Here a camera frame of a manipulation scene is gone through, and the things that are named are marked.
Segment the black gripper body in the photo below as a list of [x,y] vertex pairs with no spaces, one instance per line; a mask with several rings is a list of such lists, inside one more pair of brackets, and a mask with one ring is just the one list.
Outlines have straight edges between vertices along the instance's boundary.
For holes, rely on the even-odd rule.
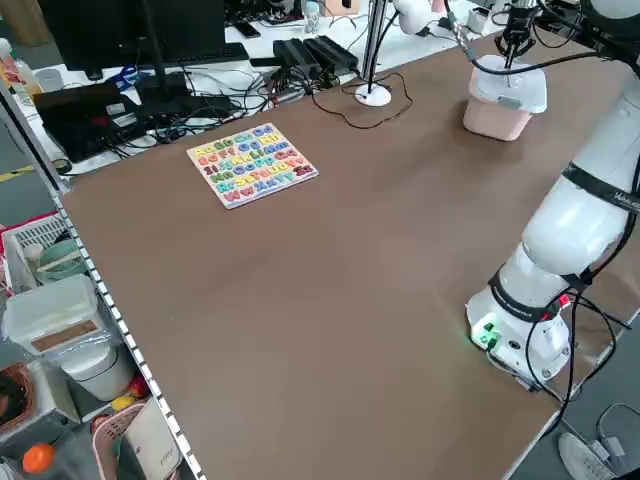
[[505,12],[507,22],[502,32],[502,38],[504,40],[528,40],[531,25],[538,13],[538,6],[536,4],[508,4],[505,7]]

